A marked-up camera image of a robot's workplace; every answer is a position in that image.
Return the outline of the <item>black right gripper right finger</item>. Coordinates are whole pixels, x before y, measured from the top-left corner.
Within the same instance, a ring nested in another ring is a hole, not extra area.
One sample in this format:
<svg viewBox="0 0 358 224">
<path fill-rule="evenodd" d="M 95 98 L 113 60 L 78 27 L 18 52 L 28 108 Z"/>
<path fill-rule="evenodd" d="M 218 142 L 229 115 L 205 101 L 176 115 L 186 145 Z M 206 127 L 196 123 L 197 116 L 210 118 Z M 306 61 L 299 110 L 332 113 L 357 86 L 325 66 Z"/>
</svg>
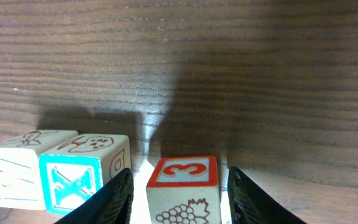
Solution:
<svg viewBox="0 0 358 224">
<path fill-rule="evenodd" d="M 227 192 L 233 224 L 305 224 L 238 167 L 229 169 Z"/>
</svg>

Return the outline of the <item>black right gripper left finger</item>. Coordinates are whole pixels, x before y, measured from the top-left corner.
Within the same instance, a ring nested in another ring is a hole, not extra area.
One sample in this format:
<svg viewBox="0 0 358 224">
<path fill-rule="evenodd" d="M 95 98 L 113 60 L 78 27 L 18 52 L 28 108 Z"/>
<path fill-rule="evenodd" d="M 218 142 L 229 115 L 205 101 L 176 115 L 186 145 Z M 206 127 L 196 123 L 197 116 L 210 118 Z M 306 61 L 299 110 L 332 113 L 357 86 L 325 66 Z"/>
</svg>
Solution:
<svg viewBox="0 0 358 224">
<path fill-rule="evenodd" d="M 55 224 L 129 224 L 133 199 L 132 171 L 125 168 Z"/>
</svg>

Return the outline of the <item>green sided wooden block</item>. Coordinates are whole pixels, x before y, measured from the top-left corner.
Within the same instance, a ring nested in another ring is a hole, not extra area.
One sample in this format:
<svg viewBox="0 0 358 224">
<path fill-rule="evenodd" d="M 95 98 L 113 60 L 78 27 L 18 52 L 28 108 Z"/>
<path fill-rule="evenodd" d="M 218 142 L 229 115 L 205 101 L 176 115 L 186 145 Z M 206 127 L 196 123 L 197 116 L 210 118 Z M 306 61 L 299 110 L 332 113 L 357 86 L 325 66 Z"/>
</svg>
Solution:
<svg viewBox="0 0 358 224">
<path fill-rule="evenodd" d="M 147 183 L 146 192 L 152 223 L 222 222 L 214 156 L 162 158 Z"/>
</svg>

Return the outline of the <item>yellow M wooden block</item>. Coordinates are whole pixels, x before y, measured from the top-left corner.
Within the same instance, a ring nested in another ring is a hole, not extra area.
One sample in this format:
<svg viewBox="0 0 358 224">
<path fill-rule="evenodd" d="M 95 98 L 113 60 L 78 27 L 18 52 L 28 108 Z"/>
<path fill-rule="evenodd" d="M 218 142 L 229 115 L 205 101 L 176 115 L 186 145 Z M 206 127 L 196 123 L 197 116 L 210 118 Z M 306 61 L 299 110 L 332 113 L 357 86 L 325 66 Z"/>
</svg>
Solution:
<svg viewBox="0 0 358 224">
<path fill-rule="evenodd" d="M 44 129 L 0 142 L 0 207 L 45 210 L 39 157 L 77 135 Z"/>
</svg>

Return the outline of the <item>blue X wooden block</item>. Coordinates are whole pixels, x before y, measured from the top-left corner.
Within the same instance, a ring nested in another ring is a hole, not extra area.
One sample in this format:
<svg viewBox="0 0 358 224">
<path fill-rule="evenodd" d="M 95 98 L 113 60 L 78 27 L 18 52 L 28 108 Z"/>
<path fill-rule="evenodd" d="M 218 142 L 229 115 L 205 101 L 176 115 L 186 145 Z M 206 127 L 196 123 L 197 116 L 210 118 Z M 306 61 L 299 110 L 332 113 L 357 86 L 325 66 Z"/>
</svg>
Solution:
<svg viewBox="0 0 358 224">
<path fill-rule="evenodd" d="M 39 157 L 46 210 L 70 213 L 125 168 L 131 168 L 126 135 L 81 134 L 47 150 Z"/>
</svg>

